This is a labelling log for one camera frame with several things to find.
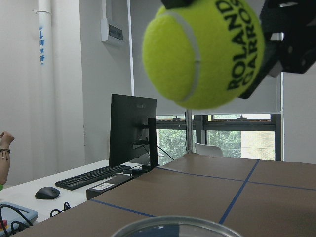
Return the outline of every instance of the human arm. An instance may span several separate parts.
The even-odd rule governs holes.
[[[5,184],[7,181],[9,169],[10,169],[10,144],[14,140],[14,137],[4,131],[0,135],[0,184]]]

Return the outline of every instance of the white chair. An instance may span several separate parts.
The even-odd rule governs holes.
[[[196,147],[197,154],[215,157],[223,156],[223,151],[218,146],[206,145],[197,142],[195,142],[194,145]]]

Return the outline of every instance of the window frame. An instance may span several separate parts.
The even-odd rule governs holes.
[[[274,131],[276,161],[282,161],[282,127],[281,114],[271,114],[270,119],[216,119],[208,121],[208,115],[194,115],[193,130],[196,131],[197,142],[206,144],[208,130],[213,131]],[[156,119],[157,129],[186,130],[184,119]]]

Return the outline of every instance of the electrical box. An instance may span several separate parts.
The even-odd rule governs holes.
[[[101,20],[101,41],[121,46],[124,43],[123,29],[117,23],[103,18]]]

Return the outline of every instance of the bracelet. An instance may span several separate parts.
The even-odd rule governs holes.
[[[10,149],[2,148],[2,149],[0,149],[0,152],[9,152],[9,153],[11,153],[11,150],[10,150]]]

